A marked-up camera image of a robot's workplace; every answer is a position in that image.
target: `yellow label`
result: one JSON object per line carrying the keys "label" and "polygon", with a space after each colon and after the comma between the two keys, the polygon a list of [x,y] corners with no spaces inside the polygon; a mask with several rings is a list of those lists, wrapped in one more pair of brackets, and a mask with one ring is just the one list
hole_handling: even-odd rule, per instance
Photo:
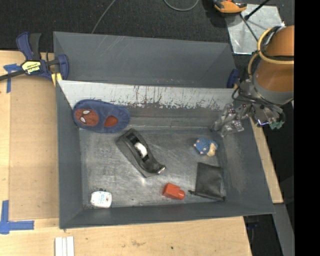
{"label": "yellow label", "polygon": [[39,61],[27,61],[21,67],[24,71],[27,71],[28,74],[40,70],[41,63]]}

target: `small stuffed toy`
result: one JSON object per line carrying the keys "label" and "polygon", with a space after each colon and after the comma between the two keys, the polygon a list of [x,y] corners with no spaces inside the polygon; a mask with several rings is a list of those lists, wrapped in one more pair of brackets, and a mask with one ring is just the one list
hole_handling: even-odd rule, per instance
{"label": "small stuffed toy", "polygon": [[198,138],[193,146],[200,152],[200,154],[206,154],[208,156],[214,156],[218,149],[218,144],[214,140],[207,138]]}

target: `red object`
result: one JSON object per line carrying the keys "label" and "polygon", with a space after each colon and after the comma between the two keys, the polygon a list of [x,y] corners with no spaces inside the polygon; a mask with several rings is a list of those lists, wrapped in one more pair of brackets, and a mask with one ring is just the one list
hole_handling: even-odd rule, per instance
{"label": "red object", "polygon": [[179,186],[168,183],[164,186],[162,195],[171,198],[171,199],[179,199],[182,200],[185,198],[185,192],[180,189]]}

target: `spider-man slipper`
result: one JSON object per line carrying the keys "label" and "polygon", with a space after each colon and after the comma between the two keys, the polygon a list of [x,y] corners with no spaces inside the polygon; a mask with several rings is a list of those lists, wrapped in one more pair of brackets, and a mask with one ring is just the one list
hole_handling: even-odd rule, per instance
{"label": "spider-man slipper", "polygon": [[95,99],[77,102],[72,117],[80,128],[98,133],[116,133],[127,127],[130,121],[126,108]]}

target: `white plastic piece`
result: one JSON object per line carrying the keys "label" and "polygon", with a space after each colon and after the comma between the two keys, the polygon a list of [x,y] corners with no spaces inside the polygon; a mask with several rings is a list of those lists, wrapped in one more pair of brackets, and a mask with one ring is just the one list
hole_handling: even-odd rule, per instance
{"label": "white plastic piece", "polygon": [[55,256],[75,256],[74,237],[56,237],[54,240]]}
{"label": "white plastic piece", "polygon": [[144,158],[148,154],[146,147],[140,142],[134,144],[134,147],[140,152],[141,158]]}
{"label": "white plastic piece", "polygon": [[91,194],[90,203],[94,207],[109,208],[112,202],[112,194],[105,191],[95,191]]}

